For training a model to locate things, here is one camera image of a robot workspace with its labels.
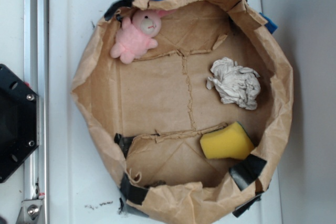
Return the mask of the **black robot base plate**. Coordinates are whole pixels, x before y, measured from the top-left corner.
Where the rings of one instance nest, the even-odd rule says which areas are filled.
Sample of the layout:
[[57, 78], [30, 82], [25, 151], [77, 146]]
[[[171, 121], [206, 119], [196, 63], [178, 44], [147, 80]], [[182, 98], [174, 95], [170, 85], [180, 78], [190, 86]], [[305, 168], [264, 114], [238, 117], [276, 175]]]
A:
[[1, 64], [1, 183], [37, 148], [38, 95]]

